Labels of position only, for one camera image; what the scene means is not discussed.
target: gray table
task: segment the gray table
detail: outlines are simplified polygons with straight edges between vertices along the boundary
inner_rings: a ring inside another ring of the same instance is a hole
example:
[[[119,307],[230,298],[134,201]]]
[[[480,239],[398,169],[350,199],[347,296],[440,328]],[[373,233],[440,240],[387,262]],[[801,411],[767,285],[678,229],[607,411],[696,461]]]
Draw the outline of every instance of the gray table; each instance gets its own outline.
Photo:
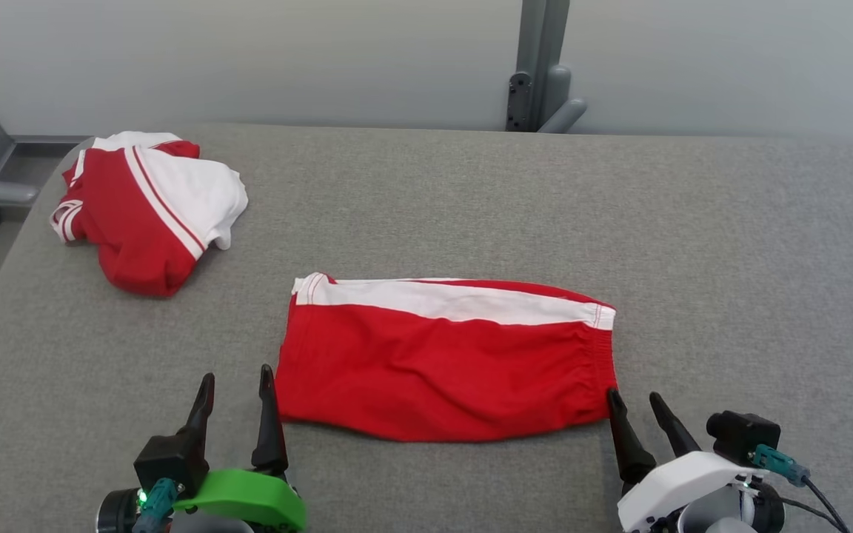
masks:
[[[250,208],[170,300],[105,282],[94,247],[45,219],[55,176],[0,273],[0,531],[86,531],[134,486],[150,435],[217,375],[207,457],[244,466],[258,367],[295,276],[525,280],[618,307],[632,421],[670,458],[646,395],[697,435],[721,409],[782,424],[853,526],[853,147],[194,125]],[[313,531],[606,531],[620,490],[605,423],[485,445],[396,444],[288,425]],[[783,488],[816,505],[808,492]],[[798,510],[788,532],[827,525]]]

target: red and white clothing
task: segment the red and white clothing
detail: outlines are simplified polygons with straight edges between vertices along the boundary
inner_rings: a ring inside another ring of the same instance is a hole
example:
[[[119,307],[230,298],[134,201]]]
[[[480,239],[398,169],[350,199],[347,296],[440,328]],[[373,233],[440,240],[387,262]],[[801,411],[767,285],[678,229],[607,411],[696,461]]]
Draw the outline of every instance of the red and white clothing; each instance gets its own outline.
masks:
[[[606,418],[615,310],[572,291],[447,278],[295,280],[284,420],[399,441],[519,438]]]
[[[115,286],[170,296],[210,243],[230,247],[230,227],[248,203],[239,173],[199,154],[173,134],[95,139],[62,175],[68,191],[52,229],[62,242],[98,245],[98,262]]]

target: teal connector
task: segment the teal connector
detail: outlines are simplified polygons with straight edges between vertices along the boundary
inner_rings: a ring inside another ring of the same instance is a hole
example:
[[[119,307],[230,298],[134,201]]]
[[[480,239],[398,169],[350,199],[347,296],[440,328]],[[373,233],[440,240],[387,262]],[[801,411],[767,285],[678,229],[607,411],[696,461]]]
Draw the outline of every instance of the teal connector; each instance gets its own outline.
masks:
[[[163,530],[163,519],[173,512],[176,501],[176,482],[163,478],[158,480],[143,503],[140,518],[133,524],[133,533],[159,533]]]
[[[785,477],[785,479],[789,480],[789,483],[795,486],[805,486],[803,479],[812,475],[809,469],[796,463],[795,459],[785,455],[785,453],[779,452],[778,449],[764,444],[755,447],[755,452],[752,453],[750,460],[758,468],[775,472]]]

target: white wall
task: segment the white wall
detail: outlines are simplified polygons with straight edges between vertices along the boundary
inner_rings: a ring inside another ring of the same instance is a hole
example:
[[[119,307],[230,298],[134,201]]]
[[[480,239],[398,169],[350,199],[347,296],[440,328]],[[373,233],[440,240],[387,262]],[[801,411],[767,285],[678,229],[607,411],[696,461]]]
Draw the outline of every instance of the white wall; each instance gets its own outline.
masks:
[[[853,0],[572,0],[578,133],[853,139]]]
[[[521,0],[0,0],[0,122],[501,129]]]

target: red fabric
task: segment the red fabric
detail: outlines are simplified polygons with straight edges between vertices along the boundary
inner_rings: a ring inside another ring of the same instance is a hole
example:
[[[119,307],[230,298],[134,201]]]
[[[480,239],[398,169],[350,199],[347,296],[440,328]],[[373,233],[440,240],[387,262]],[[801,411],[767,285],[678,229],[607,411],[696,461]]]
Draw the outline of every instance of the red fabric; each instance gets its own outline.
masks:
[[[599,304],[536,284],[421,283]],[[520,438],[595,422],[606,418],[605,392],[616,387],[612,332],[583,321],[450,321],[360,304],[295,304],[295,297],[275,383],[284,420],[432,442]]]
[[[195,145],[181,141],[162,146],[192,152]],[[71,219],[72,236],[98,245],[98,262],[111,284],[148,296],[172,296],[193,273],[196,259],[140,192],[124,154],[132,149],[87,150],[84,171],[61,202],[84,203]],[[68,182],[75,168],[64,173]]]

